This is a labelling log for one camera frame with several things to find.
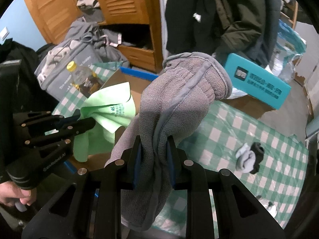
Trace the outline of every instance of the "checkered tablecloth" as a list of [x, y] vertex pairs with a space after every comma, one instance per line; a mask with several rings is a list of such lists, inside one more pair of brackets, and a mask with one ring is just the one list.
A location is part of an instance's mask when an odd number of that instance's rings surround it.
[[[255, 141], [260, 141], [265, 149], [259, 172], [252, 175], [236, 171], [236, 150], [245, 142]], [[285, 227], [298, 201], [307, 168], [308, 150], [294, 137], [285, 137], [223, 102], [214, 102], [198, 129], [177, 147], [206, 169], [231, 170], [253, 195], [261, 195], [276, 205], [275, 219]], [[218, 238], [211, 191], [210, 194]], [[172, 191], [153, 227], [185, 236], [186, 204], [186, 191]]]
[[[102, 81], [106, 82], [114, 74], [116, 69], [121, 65], [121, 62], [110, 62], [91, 65], [90, 68], [98, 75], [98, 77]], [[87, 98], [75, 87], [71, 87], [62, 101], [54, 109], [52, 114], [63, 115], [66, 118], [70, 117], [76, 109], [81, 108], [86, 99]]]

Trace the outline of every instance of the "yellow bottle cap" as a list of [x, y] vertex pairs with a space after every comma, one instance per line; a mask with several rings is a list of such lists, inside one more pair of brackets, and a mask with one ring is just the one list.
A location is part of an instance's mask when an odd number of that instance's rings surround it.
[[76, 69], [76, 67], [77, 67], [77, 64], [74, 61], [71, 61], [66, 66], [66, 69], [68, 69], [68, 71], [70, 71], [70, 72], [73, 72]]

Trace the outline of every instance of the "jacket sleeve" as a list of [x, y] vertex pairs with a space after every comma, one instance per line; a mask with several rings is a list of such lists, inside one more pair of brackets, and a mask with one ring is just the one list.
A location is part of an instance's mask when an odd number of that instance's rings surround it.
[[264, 32], [265, 0], [233, 0], [233, 3], [237, 6], [238, 15], [221, 36], [216, 55], [244, 51]]

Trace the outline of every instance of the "door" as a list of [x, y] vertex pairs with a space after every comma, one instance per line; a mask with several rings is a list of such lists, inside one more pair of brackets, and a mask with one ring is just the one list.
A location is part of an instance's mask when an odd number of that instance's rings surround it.
[[80, 16], [74, 0], [24, 0], [39, 31], [48, 43], [64, 40], [71, 23]]
[[148, 24], [145, 0], [98, 0], [106, 24]]

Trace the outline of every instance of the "teal box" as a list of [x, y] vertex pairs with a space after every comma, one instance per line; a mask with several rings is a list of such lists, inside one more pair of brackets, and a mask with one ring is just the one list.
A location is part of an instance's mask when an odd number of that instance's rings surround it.
[[232, 86], [279, 109], [288, 96], [291, 87], [259, 65], [237, 55], [230, 54], [225, 70], [232, 80]]

